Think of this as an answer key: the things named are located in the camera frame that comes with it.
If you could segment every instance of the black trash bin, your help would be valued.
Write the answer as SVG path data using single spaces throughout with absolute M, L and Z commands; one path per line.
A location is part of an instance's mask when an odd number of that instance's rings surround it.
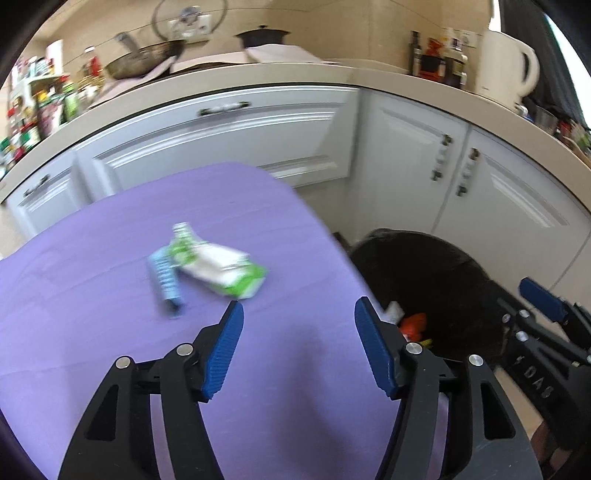
M 383 309 L 395 300 L 405 317 L 426 314 L 423 339 L 433 341 L 434 354 L 462 360 L 476 353 L 491 368 L 498 364 L 499 287 L 465 252 L 424 233 L 379 229 L 350 258 Z

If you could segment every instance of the drawer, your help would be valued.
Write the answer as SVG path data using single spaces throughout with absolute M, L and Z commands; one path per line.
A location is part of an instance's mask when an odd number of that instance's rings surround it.
M 349 174 L 357 110 L 354 88 L 239 90 L 145 113 L 76 151 L 94 199 L 224 161 L 299 186 Z
M 58 155 L 8 196 L 8 209 L 27 239 L 90 203 L 75 161 L 73 150 Z

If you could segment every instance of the power socket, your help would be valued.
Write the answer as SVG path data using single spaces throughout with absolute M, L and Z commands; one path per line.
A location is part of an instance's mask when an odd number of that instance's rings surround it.
M 470 30 L 460 30 L 459 40 L 462 42 L 462 46 L 476 48 L 478 47 L 478 34 Z
M 184 40 L 188 44 L 209 40 L 212 32 L 212 16 L 210 14 L 199 15 L 193 25 L 185 26 L 179 20 L 168 21 L 169 37 L 175 40 Z
M 209 35 L 212 32 L 212 16 L 210 14 L 199 15 L 197 29 L 199 35 Z

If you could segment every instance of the frying pan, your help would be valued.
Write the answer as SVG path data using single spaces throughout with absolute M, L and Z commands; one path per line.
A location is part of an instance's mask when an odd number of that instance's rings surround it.
M 184 51 L 184 40 L 170 40 L 149 47 L 139 48 L 127 32 L 115 37 L 125 45 L 131 53 L 109 63 L 105 69 L 114 80 L 143 77 L 169 57 L 181 56 Z

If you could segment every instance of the purple tablecloth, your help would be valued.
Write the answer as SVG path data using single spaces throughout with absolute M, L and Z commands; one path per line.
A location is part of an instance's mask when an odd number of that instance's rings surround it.
M 101 200 L 0 261 L 0 409 L 31 459 L 57 478 L 118 356 L 160 358 L 220 319 L 228 299 L 189 279 L 182 317 L 159 310 L 146 256 L 170 240 L 176 222 L 269 269 L 261 291 L 243 303 L 226 382 L 202 406 L 225 477 L 374 478 L 397 405 L 377 388 L 353 322 L 367 288 L 290 188 L 233 163 Z M 161 411 L 152 405 L 168 480 Z

